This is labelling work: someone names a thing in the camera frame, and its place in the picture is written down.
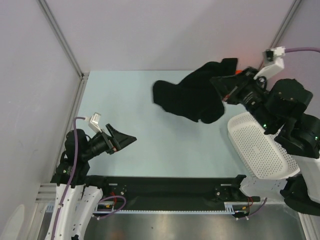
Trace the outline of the black t-shirt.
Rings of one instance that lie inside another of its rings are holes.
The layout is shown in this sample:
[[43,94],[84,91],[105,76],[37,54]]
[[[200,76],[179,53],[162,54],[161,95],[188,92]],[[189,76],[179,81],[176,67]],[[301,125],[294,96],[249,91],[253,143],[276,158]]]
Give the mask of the black t-shirt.
[[157,80],[152,86],[153,103],[165,112],[193,122],[211,124],[225,113],[225,107],[210,79],[236,74],[238,59],[209,61],[174,84]]

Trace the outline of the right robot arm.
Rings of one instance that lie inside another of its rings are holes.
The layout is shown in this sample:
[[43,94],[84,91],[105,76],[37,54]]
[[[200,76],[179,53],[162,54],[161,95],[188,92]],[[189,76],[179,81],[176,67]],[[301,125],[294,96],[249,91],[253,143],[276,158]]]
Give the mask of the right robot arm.
[[220,99],[241,104],[254,117],[265,135],[274,135],[300,169],[297,176],[254,186],[248,177],[230,188],[231,196],[242,201],[247,196],[280,199],[301,214],[320,215],[320,120],[306,114],[313,94],[296,79],[280,79],[267,90],[268,77],[248,67],[239,74],[216,76],[210,83]]

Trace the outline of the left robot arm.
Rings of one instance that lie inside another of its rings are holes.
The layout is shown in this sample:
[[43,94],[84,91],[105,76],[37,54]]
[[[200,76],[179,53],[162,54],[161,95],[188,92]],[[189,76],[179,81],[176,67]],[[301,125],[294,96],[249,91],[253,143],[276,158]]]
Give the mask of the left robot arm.
[[120,211],[127,203],[124,193],[115,194],[107,177],[88,175],[89,161],[102,153],[112,155],[137,139],[106,125],[108,133],[97,130],[88,137],[74,128],[66,135],[65,150],[52,177],[55,202],[47,240],[82,240],[94,210],[107,201],[107,216]]

